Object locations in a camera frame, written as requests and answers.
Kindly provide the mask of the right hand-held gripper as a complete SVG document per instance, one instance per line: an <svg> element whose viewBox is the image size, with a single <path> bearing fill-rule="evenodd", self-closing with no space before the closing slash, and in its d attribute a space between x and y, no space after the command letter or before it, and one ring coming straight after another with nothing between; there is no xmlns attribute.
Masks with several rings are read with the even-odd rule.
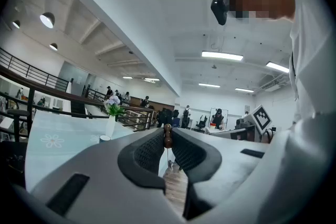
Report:
<svg viewBox="0 0 336 224"><path fill-rule="evenodd" d="M258 132L259 142L270 143L275 131L271 127L272 120L262 105L259 105L252 111L251 121Z"/></svg>

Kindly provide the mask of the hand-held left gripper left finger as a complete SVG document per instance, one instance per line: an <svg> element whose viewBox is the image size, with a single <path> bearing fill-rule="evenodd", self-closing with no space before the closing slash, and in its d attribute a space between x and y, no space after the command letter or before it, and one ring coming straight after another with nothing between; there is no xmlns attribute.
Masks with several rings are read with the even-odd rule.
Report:
<svg viewBox="0 0 336 224"><path fill-rule="evenodd" d="M163 140L162 129L151 129L90 146L31 193L57 221L182 223L158 175Z"/></svg>

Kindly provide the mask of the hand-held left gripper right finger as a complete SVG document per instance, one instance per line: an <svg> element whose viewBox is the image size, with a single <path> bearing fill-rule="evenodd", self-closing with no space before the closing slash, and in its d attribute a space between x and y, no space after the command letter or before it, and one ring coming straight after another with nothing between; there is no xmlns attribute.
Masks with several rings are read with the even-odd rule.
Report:
<svg viewBox="0 0 336 224"><path fill-rule="evenodd" d="M170 131L172 152L187 175L184 212L171 220L257 220L265 197L253 178L269 150L264 143Z"/></svg>

